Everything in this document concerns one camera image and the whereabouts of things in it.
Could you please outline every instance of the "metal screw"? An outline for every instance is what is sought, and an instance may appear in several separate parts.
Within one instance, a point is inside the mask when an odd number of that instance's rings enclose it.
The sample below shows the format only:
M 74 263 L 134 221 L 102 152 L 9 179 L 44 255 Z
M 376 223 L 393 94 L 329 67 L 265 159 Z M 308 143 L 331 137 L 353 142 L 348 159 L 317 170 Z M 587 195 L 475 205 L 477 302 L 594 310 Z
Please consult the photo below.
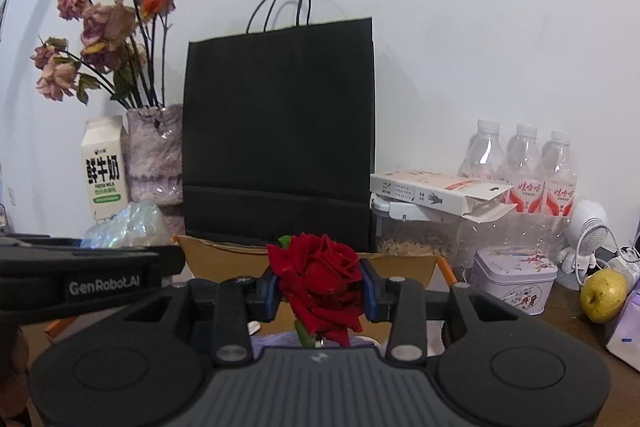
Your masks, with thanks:
M 216 351 L 216 356 L 223 362 L 240 362 L 247 356 L 246 349 L 236 344 L 228 344 Z
M 413 362 L 420 359 L 423 354 L 423 350 L 413 344 L 401 344 L 391 350 L 391 356 L 402 362 Z

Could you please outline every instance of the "white box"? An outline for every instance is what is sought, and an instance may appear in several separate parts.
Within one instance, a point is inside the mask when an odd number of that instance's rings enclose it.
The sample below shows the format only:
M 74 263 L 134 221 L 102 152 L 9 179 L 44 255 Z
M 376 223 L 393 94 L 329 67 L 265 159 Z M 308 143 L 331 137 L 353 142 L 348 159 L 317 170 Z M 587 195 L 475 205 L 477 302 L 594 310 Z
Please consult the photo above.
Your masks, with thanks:
M 528 247 L 489 247 L 476 252 L 469 282 L 514 308 L 545 310 L 558 267 Z
M 511 188 L 509 184 L 437 172 L 376 172 L 370 176 L 369 185 L 371 192 L 380 196 L 463 216 L 476 223 L 494 221 L 515 207 L 498 201 Z

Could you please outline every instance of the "water bottle label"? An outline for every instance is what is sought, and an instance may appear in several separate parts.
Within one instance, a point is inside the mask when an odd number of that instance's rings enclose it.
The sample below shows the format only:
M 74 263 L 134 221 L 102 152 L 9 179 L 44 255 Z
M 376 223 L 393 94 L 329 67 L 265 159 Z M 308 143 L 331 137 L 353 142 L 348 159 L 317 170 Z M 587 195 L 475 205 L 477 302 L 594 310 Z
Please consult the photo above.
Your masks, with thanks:
M 535 214 L 540 210 L 545 185 L 543 182 L 529 178 L 520 178 L 509 182 L 513 187 L 509 190 L 507 203 L 515 203 L 516 212 Z
M 568 216 L 574 206 L 575 184 L 548 181 L 545 184 L 543 213 L 547 216 Z

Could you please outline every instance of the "white container lid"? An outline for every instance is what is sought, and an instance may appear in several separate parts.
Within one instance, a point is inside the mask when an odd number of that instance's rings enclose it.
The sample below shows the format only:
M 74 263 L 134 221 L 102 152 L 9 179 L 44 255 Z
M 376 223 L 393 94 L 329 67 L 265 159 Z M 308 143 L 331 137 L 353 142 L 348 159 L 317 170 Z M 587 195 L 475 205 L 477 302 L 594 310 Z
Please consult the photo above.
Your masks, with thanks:
M 398 221 L 433 221 L 434 223 L 455 223 L 458 216 L 415 203 L 382 198 L 372 194 L 371 208 L 377 216 L 390 217 Z
M 519 123 L 516 126 L 516 134 L 526 136 L 527 138 L 535 140 L 538 136 L 538 128 L 533 127 L 532 125 L 524 125 L 523 123 Z
M 494 282 L 551 281 L 558 267 L 547 257 L 529 247 L 488 247 L 476 252 L 476 261 Z

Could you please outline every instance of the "plastic storage container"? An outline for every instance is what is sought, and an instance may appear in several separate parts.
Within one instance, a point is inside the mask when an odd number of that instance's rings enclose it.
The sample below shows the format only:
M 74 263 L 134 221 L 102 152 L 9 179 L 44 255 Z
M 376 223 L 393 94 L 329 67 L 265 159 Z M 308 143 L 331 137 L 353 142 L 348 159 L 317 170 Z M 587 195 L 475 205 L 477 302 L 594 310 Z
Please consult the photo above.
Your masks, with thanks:
M 483 248 L 476 253 L 470 283 L 529 315 L 545 310 L 558 267 L 527 247 Z
M 376 251 L 388 255 L 449 257 L 458 249 L 462 220 L 453 214 L 373 195 Z

